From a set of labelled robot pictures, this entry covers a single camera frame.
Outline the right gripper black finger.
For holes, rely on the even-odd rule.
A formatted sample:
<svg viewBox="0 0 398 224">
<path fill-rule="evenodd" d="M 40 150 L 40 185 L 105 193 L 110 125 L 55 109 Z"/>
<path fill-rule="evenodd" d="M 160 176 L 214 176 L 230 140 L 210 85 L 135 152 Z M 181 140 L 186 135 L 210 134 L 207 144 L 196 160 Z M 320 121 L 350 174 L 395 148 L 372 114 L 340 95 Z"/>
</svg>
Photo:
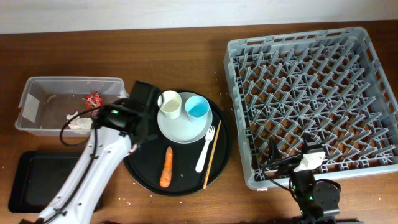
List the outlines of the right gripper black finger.
<svg viewBox="0 0 398 224">
<path fill-rule="evenodd" d="M 277 147 L 277 143 L 273 137 L 269 138 L 269 160 L 271 162 L 281 159 L 280 152 Z"/>
<path fill-rule="evenodd" d="M 311 135 L 308 133 L 303 133 L 303 152 L 322 152 L 323 146 L 313 140 Z"/>
</svg>

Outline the orange carrot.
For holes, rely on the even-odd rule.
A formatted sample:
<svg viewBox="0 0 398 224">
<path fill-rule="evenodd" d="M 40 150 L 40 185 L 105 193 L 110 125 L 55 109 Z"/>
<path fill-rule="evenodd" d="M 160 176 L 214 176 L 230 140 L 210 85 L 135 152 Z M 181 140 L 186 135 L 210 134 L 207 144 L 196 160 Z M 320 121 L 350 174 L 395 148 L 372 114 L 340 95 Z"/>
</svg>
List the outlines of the orange carrot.
<svg viewBox="0 0 398 224">
<path fill-rule="evenodd" d="M 168 147 L 165 153 L 164 168 L 160 177 L 160 186 L 167 188 L 172 180 L 172 163 L 173 163 L 173 150 Z"/>
</svg>

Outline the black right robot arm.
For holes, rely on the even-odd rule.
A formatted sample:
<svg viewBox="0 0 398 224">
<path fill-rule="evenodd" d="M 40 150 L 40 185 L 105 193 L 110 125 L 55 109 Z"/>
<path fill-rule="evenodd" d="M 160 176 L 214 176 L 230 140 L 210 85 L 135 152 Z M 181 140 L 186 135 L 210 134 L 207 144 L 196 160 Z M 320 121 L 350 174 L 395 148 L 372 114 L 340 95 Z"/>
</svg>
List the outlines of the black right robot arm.
<svg viewBox="0 0 398 224">
<path fill-rule="evenodd" d="M 359 220 L 337 220 L 340 213 L 341 185 L 330 179 L 316 179 L 313 171 L 323 164 L 327 151 L 307 133 L 302 134 L 300 154 L 283 158 L 274 138 L 269 138 L 270 154 L 262 167 L 266 180 L 288 191 L 300 208 L 300 216 L 292 223 L 359 223 Z M 276 169 L 278 174 L 289 176 L 288 186 L 276 182 L 266 174 L 267 169 Z"/>
</svg>

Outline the red snack wrapper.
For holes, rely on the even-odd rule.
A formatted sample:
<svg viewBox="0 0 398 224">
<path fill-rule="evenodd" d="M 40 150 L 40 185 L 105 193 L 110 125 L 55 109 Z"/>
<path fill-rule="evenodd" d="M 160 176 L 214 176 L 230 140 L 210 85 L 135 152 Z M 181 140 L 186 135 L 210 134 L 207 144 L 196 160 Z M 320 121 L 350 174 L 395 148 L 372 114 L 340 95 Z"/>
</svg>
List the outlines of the red snack wrapper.
<svg viewBox="0 0 398 224">
<path fill-rule="evenodd" d="M 102 97 L 100 97 L 100 95 L 97 91 L 84 96 L 83 101 L 88 110 L 97 108 L 97 110 L 93 110 L 90 112 L 90 114 L 92 116 L 97 116 L 97 114 L 99 112 L 98 107 L 104 106 L 104 101 L 103 101 Z"/>
</svg>

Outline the white tissue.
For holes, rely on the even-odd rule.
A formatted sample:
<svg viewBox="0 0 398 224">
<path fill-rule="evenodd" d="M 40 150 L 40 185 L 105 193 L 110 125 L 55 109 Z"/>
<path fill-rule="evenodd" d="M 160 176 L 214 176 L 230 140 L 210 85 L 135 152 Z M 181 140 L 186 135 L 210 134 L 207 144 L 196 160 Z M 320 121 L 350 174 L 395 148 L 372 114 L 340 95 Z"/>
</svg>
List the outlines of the white tissue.
<svg viewBox="0 0 398 224">
<path fill-rule="evenodd" d="M 91 118 L 81 118 L 77 116 L 75 119 L 68 124 L 68 127 L 73 130 L 89 130 L 93 120 Z"/>
</svg>

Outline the cream white cup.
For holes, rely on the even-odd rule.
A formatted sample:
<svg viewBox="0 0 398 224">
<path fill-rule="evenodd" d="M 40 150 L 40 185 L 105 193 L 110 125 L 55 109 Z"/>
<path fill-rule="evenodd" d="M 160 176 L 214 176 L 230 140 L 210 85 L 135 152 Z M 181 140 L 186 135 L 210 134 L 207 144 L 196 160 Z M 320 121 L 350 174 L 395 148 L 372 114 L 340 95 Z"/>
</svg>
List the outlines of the cream white cup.
<svg viewBox="0 0 398 224">
<path fill-rule="evenodd" d="M 157 104 L 168 119 L 177 119 L 181 114 L 182 98 L 176 91 L 168 90 L 161 93 Z"/>
</svg>

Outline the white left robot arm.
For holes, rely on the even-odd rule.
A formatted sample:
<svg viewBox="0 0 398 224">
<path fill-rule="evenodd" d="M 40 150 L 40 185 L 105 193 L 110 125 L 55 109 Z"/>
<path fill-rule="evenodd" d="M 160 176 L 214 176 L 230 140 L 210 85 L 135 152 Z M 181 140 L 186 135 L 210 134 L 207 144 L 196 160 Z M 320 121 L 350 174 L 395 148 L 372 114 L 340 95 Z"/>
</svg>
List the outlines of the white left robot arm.
<svg viewBox="0 0 398 224">
<path fill-rule="evenodd" d="M 81 157 L 36 223 L 89 223 L 119 163 L 157 138 L 149 130 L 162 97 L 158 87 L 137 81 L 127 98 L 94 108 L 97 115 Z"/>
</svg>

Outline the light blue plastic cup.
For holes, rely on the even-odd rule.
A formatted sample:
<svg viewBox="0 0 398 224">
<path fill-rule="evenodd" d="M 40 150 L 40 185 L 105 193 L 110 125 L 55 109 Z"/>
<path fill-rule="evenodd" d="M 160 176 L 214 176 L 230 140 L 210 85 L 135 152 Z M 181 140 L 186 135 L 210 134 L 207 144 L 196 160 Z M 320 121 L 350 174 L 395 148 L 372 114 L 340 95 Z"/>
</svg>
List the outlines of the light blue plastic cup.
<svg viewBox="0 0 398 224">
<path fill-rule="evenodd" d="M 191 96 L 185 102 L 185 111 L 188 119 L 193 123 L 202 123 L 206 121 L 210 111 L 209 102 L 202 96 Z"/>
</svg>

